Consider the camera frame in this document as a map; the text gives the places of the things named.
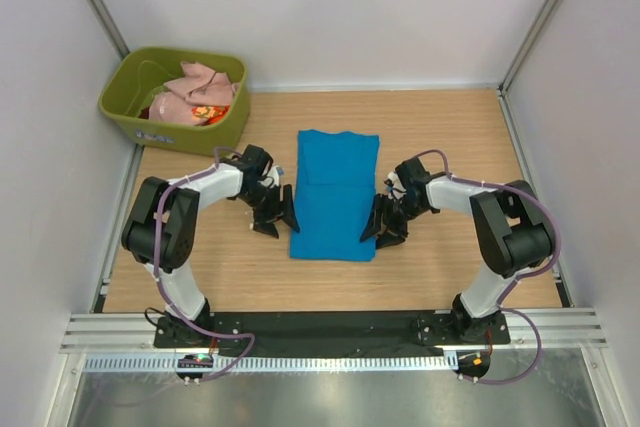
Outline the blue t shirt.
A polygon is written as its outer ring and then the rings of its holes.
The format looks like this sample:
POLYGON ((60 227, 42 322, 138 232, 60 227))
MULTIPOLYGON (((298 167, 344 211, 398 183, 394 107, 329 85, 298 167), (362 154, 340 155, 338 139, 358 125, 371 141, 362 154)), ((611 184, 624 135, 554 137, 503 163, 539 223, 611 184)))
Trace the blue t shirt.
POLYGON ((373 239, 360 239, 376 195, 377 135, 298 133, 294 209, 300 231, 289 255, 299 260, 370 262, 373 239))

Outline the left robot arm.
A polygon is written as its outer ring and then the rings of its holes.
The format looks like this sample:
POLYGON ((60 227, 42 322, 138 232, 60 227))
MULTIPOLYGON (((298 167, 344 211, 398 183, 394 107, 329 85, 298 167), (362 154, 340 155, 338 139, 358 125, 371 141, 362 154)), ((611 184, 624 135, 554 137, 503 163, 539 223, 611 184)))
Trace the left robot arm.
POLYGON ((195 281, 190 257, 201 211, 222 200, 240 200, 252 210, 251 229, 277 239, 276 223, 300 231, 293 187, 263 148, 239 153, 216 148, 207 169, 172 180, 146 178, 121 235, 121 245, 152 276, 165 309, 152 324, 161 342, 201 346, 207 339, 250 345, 254 336, 214 330, 209 301, 195 281))

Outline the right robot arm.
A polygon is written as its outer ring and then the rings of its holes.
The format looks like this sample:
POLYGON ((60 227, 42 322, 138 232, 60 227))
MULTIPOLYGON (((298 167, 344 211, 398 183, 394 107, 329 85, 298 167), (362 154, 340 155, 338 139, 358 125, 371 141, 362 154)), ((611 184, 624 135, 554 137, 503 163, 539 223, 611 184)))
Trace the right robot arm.
POLYGON ((431 173, 413 156, 389 174, 384 193, 351 179, 322 178, 302 194, 267 167, 261 162, 245 174, 240 197, 253 210, 255 231, 277 237, 275 224, 284 222, 293 233, 291 254, 304 260, 370 261, 378 250, 404 243, 410 221, 423 214, 450 210, 472 218, 483 263, 448 316, 424 326, 424 340, 442 333, 453 341, 488 341, 515 285, 558 257, 554 222, 523 180, 493 184, 449 170, 431 173))

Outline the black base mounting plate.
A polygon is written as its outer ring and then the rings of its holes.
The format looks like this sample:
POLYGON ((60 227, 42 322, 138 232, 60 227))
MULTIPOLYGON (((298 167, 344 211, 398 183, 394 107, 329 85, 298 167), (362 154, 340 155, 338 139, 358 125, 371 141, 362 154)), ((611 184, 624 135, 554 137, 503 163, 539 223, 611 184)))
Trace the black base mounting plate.
POLYGON ((249 355, 264 358, 402 358, 437 355, 444 346, 507 345, 505 316, 464 330, 448 310, 352 312, 218 312, 206 326, 256 340, 249 355))

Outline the red orange patterned garment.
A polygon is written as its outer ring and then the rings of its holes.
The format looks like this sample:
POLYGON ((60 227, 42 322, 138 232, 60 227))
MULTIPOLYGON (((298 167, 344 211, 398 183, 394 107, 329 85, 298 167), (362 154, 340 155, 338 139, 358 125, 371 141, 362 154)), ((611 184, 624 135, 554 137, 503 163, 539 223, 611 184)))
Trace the red orange patterned garment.
POLYGON ((229 109, 229 105, 195 106, 191 109, 192 121, 195 126, 213 125, 223 120, 229 109))

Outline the olive green plastic bin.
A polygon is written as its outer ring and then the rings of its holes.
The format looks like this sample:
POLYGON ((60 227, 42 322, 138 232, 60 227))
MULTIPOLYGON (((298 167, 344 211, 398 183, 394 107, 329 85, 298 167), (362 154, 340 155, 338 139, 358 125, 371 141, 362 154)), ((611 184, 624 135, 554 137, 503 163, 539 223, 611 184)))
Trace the olive green plastic bin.
POLYGON ((99 107, 134 142, 163 149, 211 156, 220 146, 236 147, 251 111, 248 70, 238 58, 207 51, 145 47, 121 62, 104 88, 99 107), (198 62, 226 74, 237 86, 222 118, 204 126, 190 126, 143 117, 152 101, 165 93, 165 84, 184 75, 184 62, 198 62))

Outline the pink folded shirt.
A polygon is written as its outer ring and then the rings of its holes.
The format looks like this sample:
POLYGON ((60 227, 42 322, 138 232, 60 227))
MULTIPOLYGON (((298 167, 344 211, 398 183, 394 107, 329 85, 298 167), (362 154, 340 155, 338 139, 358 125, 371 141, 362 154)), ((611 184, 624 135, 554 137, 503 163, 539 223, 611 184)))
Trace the pink folded shirt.
POLYGON ((234 101, 239 84, 229 76, 198 62, 182 62, 183 76, 167 81, 148 107, 147 119, 176 125, 195 126, 195 106, 224 106, 234 101))

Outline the right aluminium corner post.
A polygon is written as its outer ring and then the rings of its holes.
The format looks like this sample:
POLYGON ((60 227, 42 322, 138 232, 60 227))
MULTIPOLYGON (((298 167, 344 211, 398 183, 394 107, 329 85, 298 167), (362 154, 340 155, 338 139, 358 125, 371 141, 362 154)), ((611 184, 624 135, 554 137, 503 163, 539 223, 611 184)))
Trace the right aluminium corner post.
POLYGON ((562 1, 563 0, 543 0, 533 22, 528 28, 524 39, 509 65, 503 80, 499 84, 499 92, 502 96, 506 95, 515 82, 520 70, 524 66, 524 63, 530 56, 533 48, 544 33, 548 24, 551 22, 562 1))

